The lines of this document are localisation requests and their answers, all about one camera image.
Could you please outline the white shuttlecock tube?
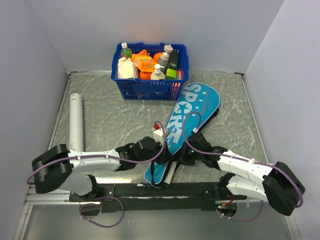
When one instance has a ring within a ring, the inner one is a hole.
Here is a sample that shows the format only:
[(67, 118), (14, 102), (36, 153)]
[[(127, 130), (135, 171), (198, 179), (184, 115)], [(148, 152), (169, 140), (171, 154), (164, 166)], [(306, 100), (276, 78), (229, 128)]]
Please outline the white shuttlecock tube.
[(69, 103), (69, 148), (82, 152), (84, 150), (82, 96), (78, 93), (71, 94)]

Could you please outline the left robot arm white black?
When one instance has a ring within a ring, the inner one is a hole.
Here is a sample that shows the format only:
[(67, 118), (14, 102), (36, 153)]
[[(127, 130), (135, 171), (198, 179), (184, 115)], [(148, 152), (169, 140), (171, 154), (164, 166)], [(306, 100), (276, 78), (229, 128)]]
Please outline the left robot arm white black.
[(97, 181), (89, 172), (127, 171), (138, 164), (165, 164), (173, 158), (165, 142), (157, 142), (149, 136), (101, 152), (79, 152), (58, 144), (32, 161), (31, 178), (37, 194), (61, 189), (85, 196), (98, 193)]

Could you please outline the badminton racket white grip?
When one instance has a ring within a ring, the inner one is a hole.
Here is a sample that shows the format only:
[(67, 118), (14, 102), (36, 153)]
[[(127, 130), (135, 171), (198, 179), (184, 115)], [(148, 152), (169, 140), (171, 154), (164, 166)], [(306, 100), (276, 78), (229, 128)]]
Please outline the badminton racket white grip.
[(176, 161), (173, 161), (168, 169), (168, 172), (167, 172), (167, 175), (164, 179), (164, 185), (165, 186), (169, 186), (172, 182), (172, 179), (173, 179), (173, 176), (174, 176), (174, 173), (176, 171), (176, 167), (177, 167), (177, 162)]

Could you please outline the blue sport racket bag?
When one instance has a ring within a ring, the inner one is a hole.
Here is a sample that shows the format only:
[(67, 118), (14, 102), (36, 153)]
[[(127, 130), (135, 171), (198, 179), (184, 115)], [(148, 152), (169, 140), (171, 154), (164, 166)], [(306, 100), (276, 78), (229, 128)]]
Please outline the blue sport racket bag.
[(166, 124), (170, 131), (167, 149), (173, 156), (178, 155), (185, 143), (183, 134), (188, 138), (194, 128), (201, 130), (218, 114), (220, 102), (219, 93), (205, 83), (194, 82), (184, 87)]

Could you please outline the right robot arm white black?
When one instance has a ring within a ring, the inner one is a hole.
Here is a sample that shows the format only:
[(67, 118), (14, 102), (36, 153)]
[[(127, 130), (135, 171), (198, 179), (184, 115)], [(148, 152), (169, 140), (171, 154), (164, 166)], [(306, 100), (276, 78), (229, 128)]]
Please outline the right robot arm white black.
[(226, 172), (220, 183), (230, 194), (267, 202), (284, 216), (303, 205), (306, 189), (284, 162), (271, 164), (240, 156), (212, 146), (200, 132), (183, 139), (189, 155), (198, 157), (209, 168)]

